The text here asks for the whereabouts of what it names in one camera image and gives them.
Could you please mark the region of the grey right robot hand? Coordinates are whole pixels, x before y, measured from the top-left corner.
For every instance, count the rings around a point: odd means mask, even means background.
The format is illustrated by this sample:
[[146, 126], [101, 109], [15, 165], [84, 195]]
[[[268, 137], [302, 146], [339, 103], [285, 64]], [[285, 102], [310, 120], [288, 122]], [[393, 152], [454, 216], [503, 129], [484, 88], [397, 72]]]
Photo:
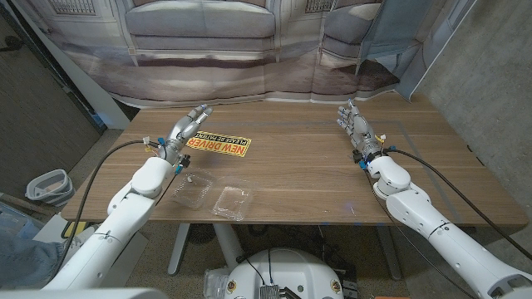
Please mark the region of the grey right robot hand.
[[364, 161], [369, 164], [382, 155], [382, 143], [377, 139], [373, 128], [360, 114], [352, 99], [347, 101], [348, 108], [340, 106], [337, 123], [347, 132], [354, 147], [356, 163]]

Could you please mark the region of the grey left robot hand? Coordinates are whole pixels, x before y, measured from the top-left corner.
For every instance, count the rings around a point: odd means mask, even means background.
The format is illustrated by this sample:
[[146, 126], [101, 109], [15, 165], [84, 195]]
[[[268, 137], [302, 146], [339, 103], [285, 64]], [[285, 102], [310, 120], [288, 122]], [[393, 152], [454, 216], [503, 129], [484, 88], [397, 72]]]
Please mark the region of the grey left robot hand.
[[213, 108], [206, 104], [195, 107], [190, 113], [178, 120], [165, 139], [160, 157], [170, 164], [176, 164], [181, 150], [188, 140], [196, 135], [201, 124], [211, 115]]

